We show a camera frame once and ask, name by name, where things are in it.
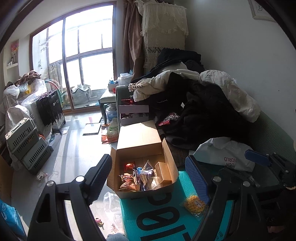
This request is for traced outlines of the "clear bag yellow waffle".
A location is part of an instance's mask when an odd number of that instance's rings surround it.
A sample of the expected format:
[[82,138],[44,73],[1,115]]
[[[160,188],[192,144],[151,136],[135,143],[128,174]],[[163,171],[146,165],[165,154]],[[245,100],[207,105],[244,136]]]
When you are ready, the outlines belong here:
[[208,204],[202,201],[197,194],[189,195],[179,206],[198,220],[201,220],[208,211]]

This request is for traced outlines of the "brown cardboard box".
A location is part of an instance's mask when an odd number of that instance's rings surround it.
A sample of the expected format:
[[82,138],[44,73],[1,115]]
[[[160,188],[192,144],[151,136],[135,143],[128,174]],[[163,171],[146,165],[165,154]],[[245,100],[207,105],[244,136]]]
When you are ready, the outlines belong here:
[[[112,168],[107,178],[107,186],[111,188],[120,199],[135,199],[172,192],[179,177],[179,172],[168,143],[165,139],[161,140],[152,120],[122,126],[119,132],[117,148],[111,149],[111,157]],[[155,170],[157,186],[152,190],[139,190],[135,192],[119,190],[122,184],[119,175],[132,173],[132,170],[125,172],[125,165],[134,162],[136,168],[143,167],[147,160],[149,160],[154,170],[157,162],[166,163],[172,183],[167,186],[159,185]]]

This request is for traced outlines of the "large window frame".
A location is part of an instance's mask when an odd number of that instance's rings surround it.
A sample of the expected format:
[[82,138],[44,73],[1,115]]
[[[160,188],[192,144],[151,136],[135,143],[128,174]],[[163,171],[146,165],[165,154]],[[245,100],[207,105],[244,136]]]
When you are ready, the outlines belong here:
[[99,108],[115,79],[115,15],[114,1],[84,6],[30,35],[30,69],[58,89],[64,113]]

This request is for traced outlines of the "pile of dark clothes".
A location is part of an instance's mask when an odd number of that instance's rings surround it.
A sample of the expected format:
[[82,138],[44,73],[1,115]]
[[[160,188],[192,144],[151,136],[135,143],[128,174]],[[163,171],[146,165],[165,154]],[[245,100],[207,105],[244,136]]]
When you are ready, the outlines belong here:
[[[157,65],[129,84],[133,100],[149,105],[159,135],[174,147],[194,150],[220,137],[250,145],[254,125],[234,109],[218,85],[200,81],[205,70],[200,60],[194,51],[163,49]],[[170,113],[180,118],[158,126]]]

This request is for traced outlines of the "white plastic shopping bag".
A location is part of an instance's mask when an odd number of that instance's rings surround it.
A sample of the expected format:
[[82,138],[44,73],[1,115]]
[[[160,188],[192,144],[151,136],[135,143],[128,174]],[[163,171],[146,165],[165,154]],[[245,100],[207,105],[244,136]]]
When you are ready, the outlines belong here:
[[226,166],[237,171],[252,172],[255,163],[245,158],[250,146],[230,140],[227,137],[211,138],[201,144],[193,157],[203,163]]

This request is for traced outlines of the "dark brown snack packet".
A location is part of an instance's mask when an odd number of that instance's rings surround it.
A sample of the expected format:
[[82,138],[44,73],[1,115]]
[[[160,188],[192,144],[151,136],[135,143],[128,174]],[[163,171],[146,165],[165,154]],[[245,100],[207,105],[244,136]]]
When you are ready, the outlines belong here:
[[151,190],[151,185],[154,177],[154,169],[149,160],[145,163],[141,172],[139,173],[140,191]]

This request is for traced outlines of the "white puffy jacket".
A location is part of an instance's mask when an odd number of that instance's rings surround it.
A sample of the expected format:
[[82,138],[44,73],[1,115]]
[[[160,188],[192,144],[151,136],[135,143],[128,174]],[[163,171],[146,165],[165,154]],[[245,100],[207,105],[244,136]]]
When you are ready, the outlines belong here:
[[218,85],[234,109],[249,122],[254,123],[260,116],[261,108],[257,101],[241,89],[228,73],[219,70],[206,70],[200,73],[200,81]]

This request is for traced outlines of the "brown curtain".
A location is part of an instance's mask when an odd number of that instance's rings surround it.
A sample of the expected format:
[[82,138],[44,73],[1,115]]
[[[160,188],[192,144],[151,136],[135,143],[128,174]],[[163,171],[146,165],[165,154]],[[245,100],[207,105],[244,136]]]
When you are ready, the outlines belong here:
[[135,1],[123,1],[123,70],[132,80],[144,75],[142,16]]

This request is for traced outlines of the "black folded panel heater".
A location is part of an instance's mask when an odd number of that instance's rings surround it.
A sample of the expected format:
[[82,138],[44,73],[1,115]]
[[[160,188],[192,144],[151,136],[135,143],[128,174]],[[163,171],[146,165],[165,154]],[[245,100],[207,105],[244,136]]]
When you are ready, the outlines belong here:
[[59,130],[65,123],[58,90],[42,94],[37,98],[36,105],[44,126],[52,124],[54,130]]

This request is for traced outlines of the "teal foam mat black print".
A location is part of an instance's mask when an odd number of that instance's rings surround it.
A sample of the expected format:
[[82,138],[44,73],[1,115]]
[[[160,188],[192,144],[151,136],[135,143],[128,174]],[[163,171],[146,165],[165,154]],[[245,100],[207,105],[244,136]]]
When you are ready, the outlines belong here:
[[196,194],[187,172],[179,171],[170,193],[121,199],[128,240],[192,240],[207,211],[194,215],[184,207],[186,198]]

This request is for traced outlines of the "small red wrapper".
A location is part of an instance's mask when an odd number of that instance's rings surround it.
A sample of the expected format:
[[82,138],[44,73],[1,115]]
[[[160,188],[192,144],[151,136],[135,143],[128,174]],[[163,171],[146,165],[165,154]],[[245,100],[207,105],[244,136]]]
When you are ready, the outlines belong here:
[[163,121],[161,121],[158,126],[169,125],[170,121],[177,121],[180,116],[176,113],[170,113]]

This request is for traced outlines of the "small pink toy figure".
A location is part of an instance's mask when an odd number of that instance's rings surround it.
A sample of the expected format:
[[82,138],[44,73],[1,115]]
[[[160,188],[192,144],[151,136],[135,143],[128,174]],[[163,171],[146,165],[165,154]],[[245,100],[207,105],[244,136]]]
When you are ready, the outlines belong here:
[[95,218],[95,221],[96,221],[96,224],[97,224],[99,227],[103,228],[104,223],[101,221],[101,219],[99,219],[99,218]]

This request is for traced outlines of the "white lace covered cabinet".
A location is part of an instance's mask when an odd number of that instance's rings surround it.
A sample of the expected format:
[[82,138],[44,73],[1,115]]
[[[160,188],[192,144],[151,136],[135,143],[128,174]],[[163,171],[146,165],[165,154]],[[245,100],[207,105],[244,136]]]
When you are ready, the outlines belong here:
[[156,1],[136,1],[142,16],[141,35],[144,38],[144,70],[149,72],[157,65],[162,49],[185,48],[189,35],[186,8]]

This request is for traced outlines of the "grey green plastic crate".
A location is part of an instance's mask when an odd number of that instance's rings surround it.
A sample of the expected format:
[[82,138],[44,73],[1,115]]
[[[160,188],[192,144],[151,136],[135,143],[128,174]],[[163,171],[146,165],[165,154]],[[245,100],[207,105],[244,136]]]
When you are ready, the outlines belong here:
[[5,134],[8,149],[13,152],[22,144],[33,144],[38,140],[38,130],[31,118],[23,118]]

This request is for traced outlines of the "red gold snack packet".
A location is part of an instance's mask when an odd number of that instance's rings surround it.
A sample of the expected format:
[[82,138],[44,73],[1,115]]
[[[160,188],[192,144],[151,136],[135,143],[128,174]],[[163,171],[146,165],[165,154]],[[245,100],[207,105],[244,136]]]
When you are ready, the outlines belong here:
[[127,163],[125,165],[125,172],[127,172],[128,170],[134,170],[135,169],[135,163],[131,162],[131,163]]

